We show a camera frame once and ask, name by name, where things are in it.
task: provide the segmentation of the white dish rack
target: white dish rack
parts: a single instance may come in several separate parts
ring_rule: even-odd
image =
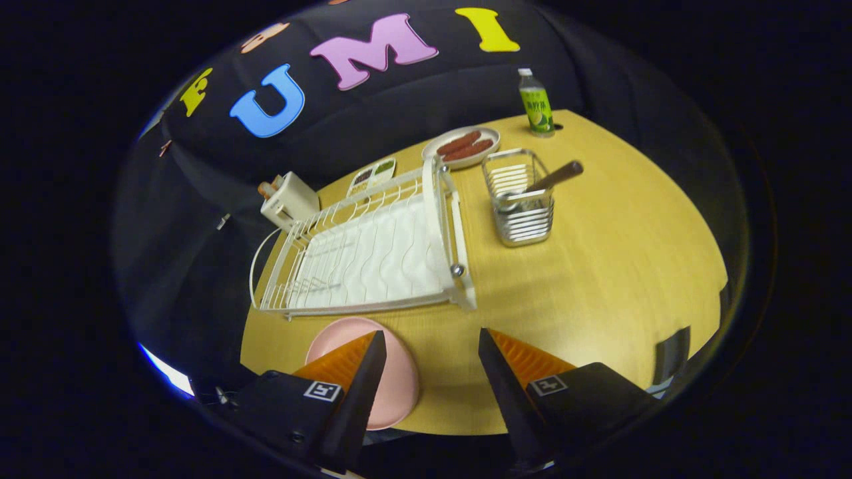
[[[450,301],[476,308],[459,195],[449,169],[425,159],[414,170],[295,222],[260,302],[299,315],[339,315]]]

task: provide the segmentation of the yellow table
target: yellow table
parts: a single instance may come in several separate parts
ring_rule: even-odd
[[[600,361],[646,389],[655,345],[691,326],[689,354],[719,327],[719,292],[728,281],[710,229],[686,194],[654,163],[602,127],[569,111],[551,138],[529,133],[525,116],[482,126],[501,150],[530,148],[553,171],[579,159],[585,173],[557,186],[551,236],[503,246],[479,165],[453,171],[461,194],[469,271],[478,309],[438,304],[365,314],[412,352],[421,395],[398,429],[448,435],[506,431],[477,355],[488,326],[576,366]],[[422,166],[427,141],[392,155],[396,174]],[[319,191],[322,205],[346,194],[354,172]],[[285,236],[263,270],[262,294]],[[302,366],[308,346],[339,316],[296,317],[250,309],[241,362],[258,374]]]

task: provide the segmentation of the pink plate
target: pink plate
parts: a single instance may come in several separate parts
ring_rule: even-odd
[[[376,330],[384,332],[388,357],[384,362],[382,379],[378,383],[376,399],[373,401],[370,419],[367,421],[367,430],[393,427],[417,404],[419,393],[417,369],[400,340],[388,328],[373,320],[360,317],[343,318],[326,326],[317,335],[305,359],[305,364],[308,364],[349,341]]]

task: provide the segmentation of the bottle label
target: bottle label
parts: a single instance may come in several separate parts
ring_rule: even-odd
[[[553,130],[553,113],[544,89],[522,90],[521,99],[527,109],[532,131],[545,132]]]

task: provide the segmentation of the plate of sausages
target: plate of sausages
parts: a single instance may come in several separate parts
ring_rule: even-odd
[[[480,163],[500,148],[500,134],[481,126],[465,126],[447,131],[423,149],[423,159],[438,156],[452,170]]]

